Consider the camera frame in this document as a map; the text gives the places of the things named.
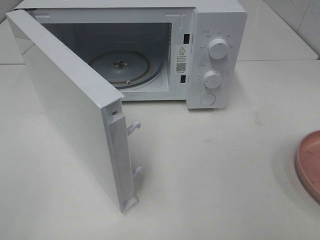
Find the white microwave oven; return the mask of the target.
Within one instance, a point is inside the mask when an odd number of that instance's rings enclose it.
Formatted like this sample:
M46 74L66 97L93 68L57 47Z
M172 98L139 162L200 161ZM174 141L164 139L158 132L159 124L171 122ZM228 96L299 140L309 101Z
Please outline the white microwave oven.
M236 0L24 0L24 10L89 65L111 51L134 51L151 63L152 78L118 89L123 101L185 101L189 109L221 109L238 57L247 13ZM228 53L213 59L208 43L221 36ZM221 85L206 88L217 71ZM213 105L200 98L214 94Z

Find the white adjoining table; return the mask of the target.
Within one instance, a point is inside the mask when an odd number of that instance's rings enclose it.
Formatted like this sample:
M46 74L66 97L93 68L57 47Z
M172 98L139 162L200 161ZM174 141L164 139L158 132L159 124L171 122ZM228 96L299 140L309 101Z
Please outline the white adjoining table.
M318 55L262 0L241 0L247 12L238 62L316 60Z

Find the white upper power knob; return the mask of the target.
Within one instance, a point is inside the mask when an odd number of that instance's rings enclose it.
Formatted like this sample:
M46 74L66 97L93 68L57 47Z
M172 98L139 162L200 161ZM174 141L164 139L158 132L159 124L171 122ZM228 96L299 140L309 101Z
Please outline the white upper power knob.
M222 36L211 39L207 45L209 56L214 60L224 58L229 51L229 44Z

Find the pink round plate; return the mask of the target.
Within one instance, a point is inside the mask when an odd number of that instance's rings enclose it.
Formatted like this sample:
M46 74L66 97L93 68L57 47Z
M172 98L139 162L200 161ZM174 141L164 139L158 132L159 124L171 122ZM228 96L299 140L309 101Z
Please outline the pink round plate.
M295 169L297 177L309 195L320 203L320 131L304 136L296 150Z

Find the glass microwave turntable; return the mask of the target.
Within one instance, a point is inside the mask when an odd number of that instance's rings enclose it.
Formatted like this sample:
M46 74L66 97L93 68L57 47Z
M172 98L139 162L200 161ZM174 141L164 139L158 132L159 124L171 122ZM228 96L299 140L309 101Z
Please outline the glass microwave turntable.
M109 51L93 58L88 64L118 89L140 85L153 75L150 61L137 51Z

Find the round door release button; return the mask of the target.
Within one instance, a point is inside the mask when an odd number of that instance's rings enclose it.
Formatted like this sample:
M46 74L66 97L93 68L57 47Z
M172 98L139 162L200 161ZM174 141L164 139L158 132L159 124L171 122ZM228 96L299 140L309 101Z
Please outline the round door release button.
M215 103L215 101L216 101L216 97L212 93L206 93L206 94L202 95L200 98L200 102L206 106L213 105Z

